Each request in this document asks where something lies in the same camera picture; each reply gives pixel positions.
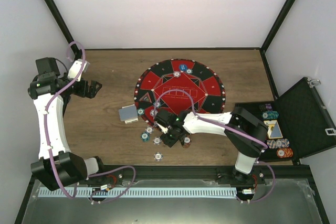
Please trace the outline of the triangular all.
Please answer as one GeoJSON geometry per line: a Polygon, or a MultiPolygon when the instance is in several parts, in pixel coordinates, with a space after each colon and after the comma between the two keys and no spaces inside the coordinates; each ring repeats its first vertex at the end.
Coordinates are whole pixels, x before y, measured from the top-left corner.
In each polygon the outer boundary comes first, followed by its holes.
{"type": "Polygon", "coordinates": [[[151,100],[151,96],[150,94],[147,92],[145,95],[143,95],[140,99],[139,99],[140,102],[148,102],[148,103],[152,103],[152,100],[151,100]]]}

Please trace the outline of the blue backed card deck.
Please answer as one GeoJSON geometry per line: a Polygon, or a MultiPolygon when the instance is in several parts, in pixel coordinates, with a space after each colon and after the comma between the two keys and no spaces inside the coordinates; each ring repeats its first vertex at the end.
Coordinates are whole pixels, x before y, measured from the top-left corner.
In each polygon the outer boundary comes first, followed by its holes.
{"type": "Polygon", "coordinates": [[[127,119],[138,118],[136,106],[133,104],[122,107],[121,109],[119,109],[119,117],[120,121],[122,122],[127,119]]]}

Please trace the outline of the brown poker chip stack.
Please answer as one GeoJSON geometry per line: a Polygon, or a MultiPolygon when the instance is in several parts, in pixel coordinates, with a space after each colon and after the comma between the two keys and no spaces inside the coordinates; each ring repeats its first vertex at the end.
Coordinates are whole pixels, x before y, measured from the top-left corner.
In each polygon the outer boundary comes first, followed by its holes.
{"type": "Polygon", "coordinates": [[[183,148],[189,148],[191,144],[191,139],[189,136],[185,136],[184,138],[181,139],[181,146],[183,148]]]}

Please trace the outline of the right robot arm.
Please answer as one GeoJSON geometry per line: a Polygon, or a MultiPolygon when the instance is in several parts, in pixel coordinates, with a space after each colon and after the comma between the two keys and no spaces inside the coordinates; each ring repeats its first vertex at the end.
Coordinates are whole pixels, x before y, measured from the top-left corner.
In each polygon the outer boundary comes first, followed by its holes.
{"type": "Polygon", "coordinates": [[[206,133],[227,137],[238,150],[233,178],[244,184],[252,177],[252,168],[261,153],[268,148],[268,127],[263,121],[242,107],[220,114],[200,114],[182,111],[175,115],[166,110],[154,112],[154,125],[161,132],[161,140],[169,147],[192,134],[206,133]]]}

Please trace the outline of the blue small blind button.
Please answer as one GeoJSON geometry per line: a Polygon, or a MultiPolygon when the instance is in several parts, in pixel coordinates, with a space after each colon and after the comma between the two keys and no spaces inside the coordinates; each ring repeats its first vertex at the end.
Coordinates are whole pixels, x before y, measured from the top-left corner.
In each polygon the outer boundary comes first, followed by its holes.
{"type": "Polygon", "coordinates": [[[188,70],[188,66],[186,64],[180,64],[178,68],[179,68],[179,71],[181,72],[185,72],[188,70]]]}

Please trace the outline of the green poker chip stack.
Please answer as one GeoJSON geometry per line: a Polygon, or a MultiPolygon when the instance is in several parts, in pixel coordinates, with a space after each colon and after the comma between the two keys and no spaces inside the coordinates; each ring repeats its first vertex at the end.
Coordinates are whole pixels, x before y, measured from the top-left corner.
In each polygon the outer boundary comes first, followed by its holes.
{"type": "Polygon", "coordinates": [[[147,132],[143,132],[143,133],[141,134],[141,140],[142,140],[143,142],[148,142],[149,139],[150,139],[150,134],[149,134],[149,133],[147,133],[147,132]]]}

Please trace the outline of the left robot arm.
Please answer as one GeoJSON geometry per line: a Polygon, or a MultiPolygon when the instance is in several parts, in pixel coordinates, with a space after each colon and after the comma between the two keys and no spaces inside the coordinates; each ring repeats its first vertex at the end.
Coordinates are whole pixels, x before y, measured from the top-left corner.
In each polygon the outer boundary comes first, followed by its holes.
{"type": "Polygon", "coordinates": [[[88,177],[95,184],[102,184],[107,170],[102,167],[101,159],[97,156],[83,159],[73,154],[64,127],[64,114],[71,96],[92,99],[102,85],[82,78],[89,66],[82,59],[74,61],[64,75],[60,74],[56,58],[38,59],[36,66],[38,74],[28,88],[40,131],[38,161],[30,166],[32,174],[51,191],[88,177]]]}

